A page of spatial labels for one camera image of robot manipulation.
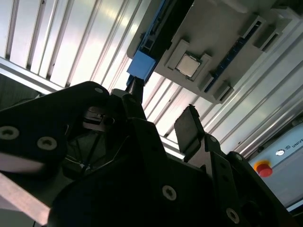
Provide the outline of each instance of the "hole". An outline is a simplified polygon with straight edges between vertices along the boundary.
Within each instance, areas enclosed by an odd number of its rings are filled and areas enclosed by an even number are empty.
[[[52,145],[52,142],[51,142],[50,140],[43,140],[43,141],[42,141],[42,144],[43,144],[43,145],[49,145],[49,146],[51,146],[51,145]]]
[[[103,124],[105,126],[112,125],[115,122],[115,120],[112,117],[107,117],[103,120]]]
[[[231,212],[231,217],[232,217],[233,219],[236,219],[236,215],[235,215],[234,213],[232,213],[232,212]]]
[[[2,135],[13,135],[13,134],[14,134],[14,132],[10,129],[6,129],[2,132]]]
[[[200,169],[206,172],[206,165],[201,166]]]
[[[221,166],[223,169],[226,169],[226,165],[224,165],[223,163],[220,163],[220,166]]]
[[[166,189],[166,193],[167,193],[167,195],[169,195],[170,197],[172,196],[172,190],[171,189]]]
[[[222,178],[223,178],[223,180],[224,180],[224,181],[229,182],[229,180],[228,180],[228,177],[227,177],[227,176],[223,175],[223,177],[222,177]]]

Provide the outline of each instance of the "wire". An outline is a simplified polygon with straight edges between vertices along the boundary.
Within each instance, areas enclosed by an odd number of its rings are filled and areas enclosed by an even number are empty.
[[[294,218],[294,217],[297,217],[297,216],[299,216],[299,215],[301,215],[301,214],[303,214],[303,211],[301,211],[300,213],[294,214],[294,215],[293,215],[293,218]]]
[[[81,170],[81,175],[84,175],[87,167],[89,166],[89,162],[90,162],[91,158],[93,157],[93,154],[95,153],[96,147],[101,139],[101,136],[102,136],[102,133],[98,133],[98,135],[96,136],[93,146],[90,149],[89,155],[87,156],[87,158],[84,162],[84,167]]]
[[[79,164],[79,165],[82,164],[81,162],[76,162],[74,160],[69,159],[68,157],[66,157],[65,159],[68,160],[68,161],[70,161],[70,162],[72,162],[72,163],[75,163],[75,164]]]

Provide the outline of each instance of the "silver metal bar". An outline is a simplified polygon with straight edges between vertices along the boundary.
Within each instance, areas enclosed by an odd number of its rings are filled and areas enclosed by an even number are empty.
[[[0,57],[5,57],[13,0],[0,1]]]
[[[11,48],[13,45],[13,37],[15,32],[18,7],[19,7],[19,0],[13,0],[11,12],[10,12],[10,20],[9,20],[9,33],[7,36],[7,42],[5,46],[5,58],[7,59],[10,59]]]
[[[65,85],[66,87],[69,87],[71,85],[71,81],[72,81],[72,79],[74,77],[75,70],[76,70],[76,68],[78,66],[80,58],[82,57],[84,48],[86,47],[86,45],[88,43],[89,35],[91,33],[93,24],[94,24],[94,22],[96,20],[96,17],[98,15],[98,12],[99,12],[99,9],[100,9],[100,6],[101,6],[101,2],[102,2],[102,0],[97,0],[95,2],[94,6],[93,6],[93,10],[92,10],[91,15],[89,17],[89,21],[88,21],[88,23],[86,25],[86,28],[85,28],[82,40],[81,40],[80,45],[78,47],[78,51],[77,51],[74,63],[72,65],[72,67],[71,67],[71,71],[70,71],[69,76],[67,78],[67,82],[66,82],[66,85]]]
[[[19,1],[14,38],[9,60],[24,68],[27,66],[39,6],[40,0]]]
[[[48,0],[44,4],[45,4],[45,9],[43,13],[43,18],[41,20],[39,34],[36,42],[36,47],[33,52],[33,59],[30,68],[32,72],[37,74],[40,71],[42,58],[45,53],[46,44],[49,39],[51,27],[53,25],[53,20],[58,5],[58,0]]]
[[[270,139],[286,124],[292,121],[301,111],[303,107],[303,90],[294,94],[285,101],[285,105],[269,116],[266,123],[260,124],[259,127],[252,132],[244,143],[240,144],[234,150],[241,153],[245,157],[252,154],[258,146]]]
[[[47,38],[46,47],[43,53],[39,75],[46,78],[51,75],[61,46],[64,31],[71,13],[74,0],[58,0],[55,6],[53,22]]]
[[[28,53],[28,57],[27,57],[26,68],[29,70],[31,69],[32,62],[33,62],[34,52],[36,49],[38,35],[40,32],[42,19],[43,19],[43,15],[44,15],[44,11],[45,11],[45,5],[46,5],[45,0],[40,0],[38,14],[37,14],[36,22],[35,22],[34,33],[33,33],[33,37],[32,37],[32,42],[30,44],[29,53]]]
[[[94,5],[95,0],[74,0],[62,42],[61,44],[56,43],[60,48],[56,60],[51,62],[47,74],[52,82],[62,87],[66,85]]]
[[[105,41],[105,44],[104,44],[104,47],[103,47],[103,49],[101,51],[101,54],[99,56],[98,62],[96,64],[95,68],[94,68],[94,71],[93,71],[92,75],[91,75],[90,80],[92,80],[92,81],[95,81],[97,83],[102,84],[104,79],[105,79],[105,75],[98,76],[98,71],[99,71],[100,67],[102,66],[102,63],[103,63],[103,61],[104,61],[104,59],[107,55],[107,52],[108,52],[108,50],[109,50],[109,48],[112,44],[113,38],[116,35],[117,29],[119,27],[119,23],[121,23],[121,18],[123,17],[123,14],[124,14],[124,11],[125,11],[126,6],[128,4],[128,1],[129,0],[123,0],[123,3],[121,5],[121,7],[119,9],[119,12],[118,12],[118,14],[115,18],[114,23],[113,23],[113,26],[111,27],[109,35],[108,35],[108,37]]]
[[[0,58],[0,74],[7,76],[43,94],[61,90],[58,86],[4,58]]]
[[[107,56],[111,58],[111,61],[107,61],[106,66],[98,72],[100,74],[104,74],[102,86],[108,87],[109,90],[115,87],[115,84],[118,81],[122,70],[127,70],[126,68],[124,69],[124,66],[129,60],[126,54],[126,49],[129,45],[127,39],[131,40],[134,36],[133,34],[131,34],[131,27],[134,23],[138,21],[137,19],[135,19],[135,17],[137,11],[139,10],[141,2],[141,0],[128,2],[125,13],[119,21],[119,27],[111,45],[112,48],[116,51],[109,51],[107,53]],[[115,62],[117,61],[117,59],[119,62],[121,62],[120,58],[123,54],[123,64],[120,64],[117,67],[117,63],[115,64]]]
[[[0,196],[40,225],[47,224],[50,208],[2,173],[0,173]]]

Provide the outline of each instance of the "black mechanical arm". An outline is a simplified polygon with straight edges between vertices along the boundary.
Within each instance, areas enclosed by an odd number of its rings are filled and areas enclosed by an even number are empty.
[[[176,160],[129,90],[85,82],[0,111],[0,195],[48,227],[298,226],[241,155],[221,152],[192,105],[175,123],[185,155]],[[58,180],[67,142],[91,130],[106,135],[106,163]]]

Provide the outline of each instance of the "black metal bracket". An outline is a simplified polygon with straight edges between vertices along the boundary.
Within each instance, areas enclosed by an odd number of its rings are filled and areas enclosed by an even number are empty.
[[[249,226],[241,214],[232,168],[216,138],[203,130],[194,106],[189,105],[176,120],[175,130],[185,161],[207,173],[213,182],[217,212],[228,226]]]

